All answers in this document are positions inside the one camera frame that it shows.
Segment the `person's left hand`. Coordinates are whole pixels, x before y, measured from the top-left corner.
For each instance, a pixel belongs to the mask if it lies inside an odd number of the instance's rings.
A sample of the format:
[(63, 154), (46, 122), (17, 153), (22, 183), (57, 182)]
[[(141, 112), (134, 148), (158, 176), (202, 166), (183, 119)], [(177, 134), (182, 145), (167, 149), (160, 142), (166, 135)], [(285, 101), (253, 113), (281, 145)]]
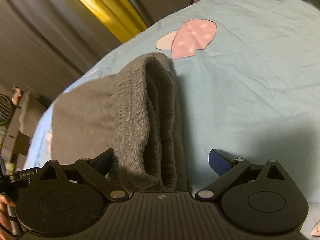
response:
[(8, 207), (15, 207), (16, 203), (10, 199), (6, 195), (1, 194), (0, 199), (0, 208), (1, 208), (1, 217), (0, 217), (0, 223), (1, 223), (1, 239), (7, 240), (7, 239), (15, 239), (15, 237), (12, 235), (12, 226), (10, 224), (9, 215), (8, 215)]

